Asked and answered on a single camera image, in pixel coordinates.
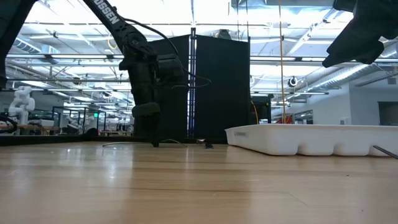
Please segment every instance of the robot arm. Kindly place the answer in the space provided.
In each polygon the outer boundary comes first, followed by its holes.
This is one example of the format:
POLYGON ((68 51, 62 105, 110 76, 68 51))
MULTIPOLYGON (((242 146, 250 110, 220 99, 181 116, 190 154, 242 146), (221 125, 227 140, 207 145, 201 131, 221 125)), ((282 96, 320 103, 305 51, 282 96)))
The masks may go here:
MULTIPOLYGON (((29 11, 36 0, 2 0, 0 8, 7 9, 0 14, 0 90, 6 87, 4 61, 13 41, 18 35, 29 11)), ((147 39, 135 27, 128 24, 107 0, 84 0, 104 26, 112 33, 116 44, 124 55, 119 64, 120 70, 127 70, 136 106, 132 115, 142 121, 146 133, 154 146, 159 145, 156 133, 159 125, 160 94, 170 82, 164 80, 183 80, 183 68, 178 53, 157 55, 147 39)))

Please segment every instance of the white wall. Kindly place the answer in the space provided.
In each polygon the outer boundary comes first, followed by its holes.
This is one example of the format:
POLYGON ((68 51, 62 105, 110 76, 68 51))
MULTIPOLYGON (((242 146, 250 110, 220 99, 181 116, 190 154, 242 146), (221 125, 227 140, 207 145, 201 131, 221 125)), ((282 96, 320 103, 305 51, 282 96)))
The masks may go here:
POLYGON ((380 125, 378 102, 398 102, 398 87, 387 90, 351 86, 349 96, 353 125, 380 125))
POLYGON ((292 103, 286 113, 300 113, 313 110, 314 124, 339 125, 341 119, 351 124, 349 86, 343 85, 340 90, 330 90, 329 95, 313 95, 307 103, 292 103))

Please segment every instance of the white tray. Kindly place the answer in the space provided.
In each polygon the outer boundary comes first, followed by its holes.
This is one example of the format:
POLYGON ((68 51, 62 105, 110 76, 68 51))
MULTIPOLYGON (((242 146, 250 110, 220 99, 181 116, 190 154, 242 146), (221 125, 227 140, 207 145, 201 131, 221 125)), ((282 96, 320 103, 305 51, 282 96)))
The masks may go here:
POLYGON ((398 127, 259 124, 229 128, 228 144, 270 155, 387 156, 377 145, 398 154, 398 127))

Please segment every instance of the white robot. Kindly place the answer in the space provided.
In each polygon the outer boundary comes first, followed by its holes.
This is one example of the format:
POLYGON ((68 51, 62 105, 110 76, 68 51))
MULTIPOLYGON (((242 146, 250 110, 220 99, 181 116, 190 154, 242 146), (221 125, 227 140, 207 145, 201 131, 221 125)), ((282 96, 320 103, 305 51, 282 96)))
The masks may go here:
POLYGON ((15 98, 8 109, 8 116, 16 121, 15 116, 19 115, 19 124, 27 124, 29 112, 35 109, 35 100, 30 97, 31 92, 31 87, 20 86, 14 93, 15 98))
MULTIPOLYGON (((67 116, 67 120, 69 121, 68 124, 69 127, 77 129, 79 132, 82 131, 83 133, 85 132, 85 130, 83 130, 82 127, 82 121, 80 121, 79 124, 76 120, 72 119, 70 116, 67 116)), ((88 127, 90 127, 92 121, 94 121, 94 116, 86 116, 85 129, 88 129, 88 127)))

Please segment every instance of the wooden table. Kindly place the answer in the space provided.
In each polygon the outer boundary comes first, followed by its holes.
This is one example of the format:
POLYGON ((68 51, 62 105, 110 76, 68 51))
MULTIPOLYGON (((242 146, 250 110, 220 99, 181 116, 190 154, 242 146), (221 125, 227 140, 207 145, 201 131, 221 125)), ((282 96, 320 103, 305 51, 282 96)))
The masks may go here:
MULTIPOLYGON (((0 129, 11 129, 12 125, 0 124, 0 129)), ((48 135, 48 131, 58 131, 60 128, 55 126, 37 126, 31 124, 18 124, 20 130, 39 130, 42 131, 42 135, 48 135)))
POLYGON ((395 159, 102 144, 0 147, 1 223, 397 223, 395 159))

